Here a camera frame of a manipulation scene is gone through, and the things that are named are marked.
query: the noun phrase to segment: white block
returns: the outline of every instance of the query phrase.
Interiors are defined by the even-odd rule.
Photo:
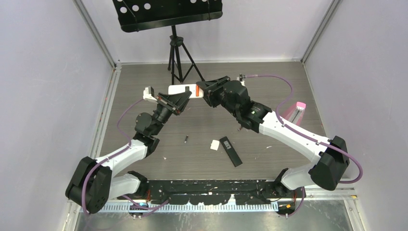
[[[196,84],[170,85],[168,86],[168,94],[173,95],[186,92],[187,89],[191,91],[190,99],[202,98],[204,96],[203,90],[199,88]]]
[[[213,142],[211,143],[210,149],[217,151],[218,147],[219,147],[219,141],[213,140]]]

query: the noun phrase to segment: black music stand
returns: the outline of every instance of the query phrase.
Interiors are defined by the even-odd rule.
[[[167,69],[171,70],[172,85],[174,85],[174,78],[183,83],[193,67],[201,80],[205,81],[184,45],[184,38],[177,36],[176,25],[220,18],[222,0],[113,0],[113,3],[120,27],[125,32],[171,26],[172,35],[170,36],[170,56]],[[191,66],[185,76],[181,71],[180,46],[183,47],[191,61]],[[175,66],[178,76],[174,74]]]

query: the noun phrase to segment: small white object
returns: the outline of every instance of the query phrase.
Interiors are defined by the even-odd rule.
[[[152,95],[152,87],[145,87],[143,91],[143,99],[155,103],[157,99]]]
[[[204,91],[199,88],[196,84],[182,84],[182,85],[170,85],[168,86],[168,94],[178,94],[186,92],[187,89],[191,91],[190,99],[202,98],[204,97]]]
[[[121,8],[120,8],[120,12],[126,13],[126,12],[128,12],[128,10],[126,9],[126,7],[121,7]]]
[[[210,149],[217,151],[218,147],[219,147],[219,141],[213,140],[213,142],[211,143]]]

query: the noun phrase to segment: black bracket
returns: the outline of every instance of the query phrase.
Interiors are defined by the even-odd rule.
[[[271,193],[278,197],[286,197],[292,192],[292,190],[286,188],[282,184],[282,177],[287,170],[288,168],[285,168],[279,173],[278,177],[276,177],[276,179],[273,182],[271,182],[269,186],[265,188],[265,193],[267,194]]]
[[[210,107],[217,107],[221,104],[224,96],[224,84],[230,81],[230,77],[225,76],[211,81],[200,81],[196,84],[204,92],[204,100]]]
[[[338,136],[330,144],[347,152],[345,141]],[[320,156],[319,162],[309,170],[310,177],[319,187],[333,191],[350,164],[349,158],[331,148],[320,153]]]
[[[170,46],[181,47],[183,45],[184,42],[183,37],[170,35],[170,39],[171,39]]]
[[[85,177],[96,165],[96,161],[90,157],[83,158],[65,191],[65,196],[77,203],[82,204],[82,188]],[[86,187],[85,203],[89,213],[98,212],[108,201],[111,187],[112,171],[109,167],[99,166],[92,174]]]

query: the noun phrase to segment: music stand tripod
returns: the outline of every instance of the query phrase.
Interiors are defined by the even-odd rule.
[[[195,64],[194,60],[192,59],[189,51],[186,48],[186,45],[184,45],[184,38],[177,36],[176,32],[176,26],[171,26],[171,31],[172,35],[170,36],[171,42],[170,42],[170,56],[168,58],[168,70],[171,70],[171,84],[174,85],[174,78],[176,78],[180,83],[183,83],[184,80],[187,78],[187,75],[190,73],[191,69],[194,67],[195,70],[197,71],[198,75],[200,76],[201,81],[205,81],[203,76],[201,75],[200,71],[198,70],[197,65]],[[179,47],[182,46],[184,51],[186,52],[187,56],[189,57],[191,61],[191,66],[189,70],[187,71],[186,75],[183,76],[183,72],[181,70],[181,62],[180,62],[180,52],[179,52]],[[178,76],[174,74],[174,66],[177,67],[178,70]]]

